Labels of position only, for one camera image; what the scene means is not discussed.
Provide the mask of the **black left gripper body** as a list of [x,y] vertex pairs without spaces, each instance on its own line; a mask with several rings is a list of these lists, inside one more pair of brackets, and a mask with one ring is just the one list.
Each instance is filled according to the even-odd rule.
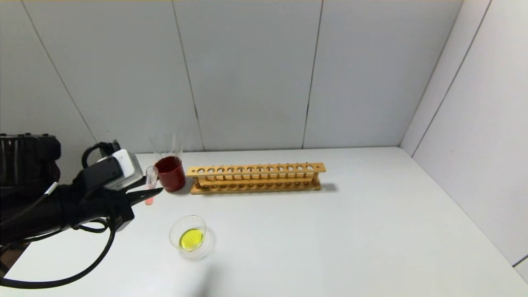
[[104,232],[111,226],[121,230],[133,218],[126,192],[105,188],[104,181],[80,181],[58,186],[61,230]]

